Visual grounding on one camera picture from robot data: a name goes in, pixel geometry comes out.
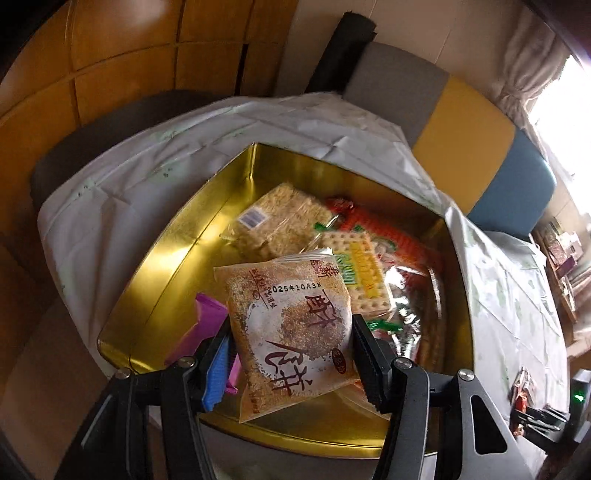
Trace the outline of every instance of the green label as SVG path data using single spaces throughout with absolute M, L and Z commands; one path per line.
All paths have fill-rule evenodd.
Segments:
M 339 266 L 340 274 L 343 276 L 345 285 L 357 285 L 357 278 L 355 276 L 355 268 L 353 261 L 349 254 L 333 253 L 336 258 L 336 263 Z

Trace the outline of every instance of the gold tin box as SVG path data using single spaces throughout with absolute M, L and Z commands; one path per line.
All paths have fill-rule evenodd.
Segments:
M 224 301 L 213 267 L 243 262 L 220 238 L 228 223 L 282 182 L 318 198 L 344 196 L 438 249 L 444 259 L 447 334 L 443 371 L 473 368 L 472 333 L 460 267 L 444 222 L 435 213 L 372 180 L 277 147 L 253 144 L 212 177 L 176 214 L 119 298 L 99 336 L 116 367 L 142 373 L 164 358 L 194 323 L 194 298 Z M 201 420 L 223 432 L 305 455 L 379 457 L 388 422 L 330 393 L 239 424 L 239 395 L 225 395 Z

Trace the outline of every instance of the metal screw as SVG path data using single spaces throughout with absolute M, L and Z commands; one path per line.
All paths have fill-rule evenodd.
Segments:
M 401 368 L 402 370 L 407 370 L 412 367 L 413 363 L 406 357 L 399 356 L 395 361 L 394 364 Z
M 120 368 L 115 372 L 115 377 L 119 380 L 125 380 L 131 376 L 131 370 L 129 368 Z
M 471 382 L 472 380 L 474 380 L 474 372 L 472 370 L 468 370 L 467 368 L 462 368 L 457 373 L 457 376 L 465 382 Z
M 192 356 L 184 356 L 178 359 L 177 364 L 182 368 L 191 368 L 195 365 L 195 359 Z

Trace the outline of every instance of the barcode label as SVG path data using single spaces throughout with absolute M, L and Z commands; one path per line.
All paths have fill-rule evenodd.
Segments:
M 269 217 L 265 212 L 263 212 L 259 207 L 250 207 L 246 212 L 244 212 L 240 217 L 238 217 L 238 221 L 243 224 L 248 229 L 253 229 L 258 227 L 261 223 L 267 220 Z

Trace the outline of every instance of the red label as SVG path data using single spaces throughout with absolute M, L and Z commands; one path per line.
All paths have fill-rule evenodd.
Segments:
M 347 371 L 347 362 L 343 352 L 341 352 L 338 348 L 333 348 L 331 354 L 336 371 L 340 374 L 344 374 Z

